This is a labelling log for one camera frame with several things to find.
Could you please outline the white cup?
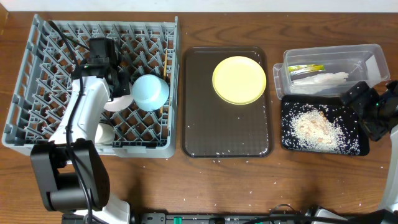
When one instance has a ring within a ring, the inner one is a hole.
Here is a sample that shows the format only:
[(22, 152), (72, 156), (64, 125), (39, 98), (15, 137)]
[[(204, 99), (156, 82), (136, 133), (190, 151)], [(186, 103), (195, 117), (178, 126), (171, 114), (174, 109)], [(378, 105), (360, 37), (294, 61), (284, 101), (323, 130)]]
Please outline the white cup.
[(111, 125), (100, 123), (96, 130), (95, 144), (110, 145), (114, 141), (115, 133)]

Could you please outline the dark brown serving tray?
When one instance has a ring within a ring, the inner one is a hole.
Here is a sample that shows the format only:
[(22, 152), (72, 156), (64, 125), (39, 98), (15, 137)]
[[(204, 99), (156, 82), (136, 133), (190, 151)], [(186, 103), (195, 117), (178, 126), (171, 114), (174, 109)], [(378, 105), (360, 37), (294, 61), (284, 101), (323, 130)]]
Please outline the dark brown serving tray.
[(232, 56), (267, 68), (264, 51), (255, 46), (193, 47), (185, 52), (182, 149), (190, 157), (266, 157), (274, 148), (268, 88), (248, 105), (228, 103), (213, 88), (214, 69)]

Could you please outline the green snack wrapper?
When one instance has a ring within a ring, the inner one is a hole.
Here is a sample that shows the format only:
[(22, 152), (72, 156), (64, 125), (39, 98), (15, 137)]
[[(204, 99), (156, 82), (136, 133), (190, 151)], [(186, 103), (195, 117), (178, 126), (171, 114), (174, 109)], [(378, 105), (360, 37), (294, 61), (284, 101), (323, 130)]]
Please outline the green snack wrapper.
[(324, 65), (308, 64), (308, 65), (293, 65), (289, 66), (289, 73), (291, 75), (300, 75), (304, 73), (324, 71)]

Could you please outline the yellow round plate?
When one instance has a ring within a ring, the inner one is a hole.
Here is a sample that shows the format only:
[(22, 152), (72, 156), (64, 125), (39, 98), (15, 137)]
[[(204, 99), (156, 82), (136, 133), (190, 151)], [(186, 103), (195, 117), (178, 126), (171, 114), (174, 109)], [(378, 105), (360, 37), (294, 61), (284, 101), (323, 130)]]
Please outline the yellow round plate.
[(212, 74), (216, 94), (233, 105), (248, 105), (264, 93), (267, 76), (259, 62), (243, 56), (222, 60)]

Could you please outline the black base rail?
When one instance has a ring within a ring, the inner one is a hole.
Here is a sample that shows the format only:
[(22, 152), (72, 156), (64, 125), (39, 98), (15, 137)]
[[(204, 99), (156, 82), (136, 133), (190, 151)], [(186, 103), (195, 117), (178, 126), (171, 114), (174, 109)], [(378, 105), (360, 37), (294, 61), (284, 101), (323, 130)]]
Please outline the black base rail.
[(397, 224), (397, 216), (385, 210), (359, 217), (322, 217), (293, 214), (273, 214), (266, 216), (223, 216), (223, 215), (166, 215), (164, 213), (144, 213), (141, 217), (115, 220), (112, 223), (141, 224), (245, 224), (245, 223), (392, 223)]

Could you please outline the light blue bowl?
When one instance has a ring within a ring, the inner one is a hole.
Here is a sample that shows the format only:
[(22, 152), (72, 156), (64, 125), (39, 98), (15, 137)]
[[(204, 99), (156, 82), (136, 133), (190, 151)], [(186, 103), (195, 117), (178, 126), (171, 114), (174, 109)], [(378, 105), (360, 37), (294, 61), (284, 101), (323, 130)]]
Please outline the light blue bowl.
[(169, 86), (163, 79), (147, 74), (139, 77), (132, 86), (133, 99), (139, 109), (155, 111), (169, 98)]

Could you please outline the white paper napkin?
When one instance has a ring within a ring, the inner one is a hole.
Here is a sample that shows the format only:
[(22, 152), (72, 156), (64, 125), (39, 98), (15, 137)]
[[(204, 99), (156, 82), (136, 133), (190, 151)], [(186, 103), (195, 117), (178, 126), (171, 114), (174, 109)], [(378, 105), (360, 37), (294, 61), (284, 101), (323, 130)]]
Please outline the white paper napkin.
[(315, 94), (346, 83), (348, 76), (349, 74), (346, 72), (319, 73), (311, 77), (294, 80), (290, 92), (293, 94)]

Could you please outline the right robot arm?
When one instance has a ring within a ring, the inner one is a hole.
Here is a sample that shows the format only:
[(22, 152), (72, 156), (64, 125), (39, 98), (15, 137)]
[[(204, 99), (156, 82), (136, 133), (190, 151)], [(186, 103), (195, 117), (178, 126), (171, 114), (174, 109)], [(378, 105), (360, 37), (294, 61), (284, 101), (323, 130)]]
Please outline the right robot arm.
[(379, 94), (365, 81), (358, 82), (347, 92), (340, 95), (345, 106), (354, 110), (359, 125), (372, 141), (380, 140), (390, 134), (392, 143), (391, 161), (387, 176), (386, 188), (379, 206), (397, 214), (397, 81), (386, 84), (386, 91)]

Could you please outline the clear plastic waste bin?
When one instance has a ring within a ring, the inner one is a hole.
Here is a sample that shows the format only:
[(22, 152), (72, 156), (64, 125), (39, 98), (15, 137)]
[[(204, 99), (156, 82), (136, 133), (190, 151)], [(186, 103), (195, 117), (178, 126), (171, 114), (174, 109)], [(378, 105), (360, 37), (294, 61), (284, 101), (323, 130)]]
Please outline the clear plastic waste bin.
[[(308, 64), (324, 65), (325, 70), (300, 75), (289, 73), (289, 66)], [(294, 80), (319, 73), (338, 72), (349, 74), (346, 83), (315, 94), (293, 94), (290, 92)], [(391, 77), (384, 52), (377, 44), (286, 50), (284, 61), (273, 66), (273, 76), (278, 99), (282, 99), (285, 95), (338, 96), (358, 82), (365, 81), (370, 87), (373, 87), (380, 82), (388, 81)]]

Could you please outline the pink bowl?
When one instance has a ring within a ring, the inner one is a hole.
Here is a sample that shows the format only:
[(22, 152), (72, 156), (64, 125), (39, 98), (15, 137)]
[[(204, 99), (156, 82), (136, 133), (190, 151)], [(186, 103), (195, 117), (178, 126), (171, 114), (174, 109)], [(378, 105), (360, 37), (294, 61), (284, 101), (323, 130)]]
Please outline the pink bowl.
[(124, 95), (119, 98), (114, 98), (113, 101), (105, 103), (104, 109), (110, 112), (117, 112), (126, 109), (133, 102), (132, 95)]

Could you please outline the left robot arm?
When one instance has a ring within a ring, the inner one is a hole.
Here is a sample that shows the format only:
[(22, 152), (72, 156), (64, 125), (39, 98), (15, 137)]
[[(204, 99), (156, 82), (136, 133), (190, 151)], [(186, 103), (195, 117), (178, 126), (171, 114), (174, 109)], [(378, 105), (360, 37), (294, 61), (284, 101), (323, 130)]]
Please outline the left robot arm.
[(30, 160), (44, 207), (76, 216), (83, 223), (130, 223), (131, 206), (110, 191), (109, 175), (96, 150), (95, 136), (106, 103), (119, 110), (130, 95), (129, 78), (119, 73), (112, 39), (89, 41), (89, 57), (71, 74), (72, 94), (61, 123)]

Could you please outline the grey plastic dish rack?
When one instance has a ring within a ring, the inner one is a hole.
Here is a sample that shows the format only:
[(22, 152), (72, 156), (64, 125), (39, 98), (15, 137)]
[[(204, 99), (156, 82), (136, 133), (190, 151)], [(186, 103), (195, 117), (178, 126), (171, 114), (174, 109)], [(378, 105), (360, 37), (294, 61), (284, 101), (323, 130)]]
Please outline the grey plastic dish rack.
[(119, 71), (131, 81), (141, 75), (163, 78), (168, 50), (170, 93), (160, 109), (146, 112), (131, 104), (118, 112), (104, 111), (101, 122), (114, 128), (110, 145), (99, 145), (101, 155), (169, 158), (175, 154), (180, 70), (180, 23), (121, 21), (55, 21), (35, 16), (22, 58), (14, 94), (2, 135), (4, 146), (29, 155), (45, 143), (60, 124), (72, 92), (74, 60), (89, 56), (91, 38), (107, 37), (121, 54)]

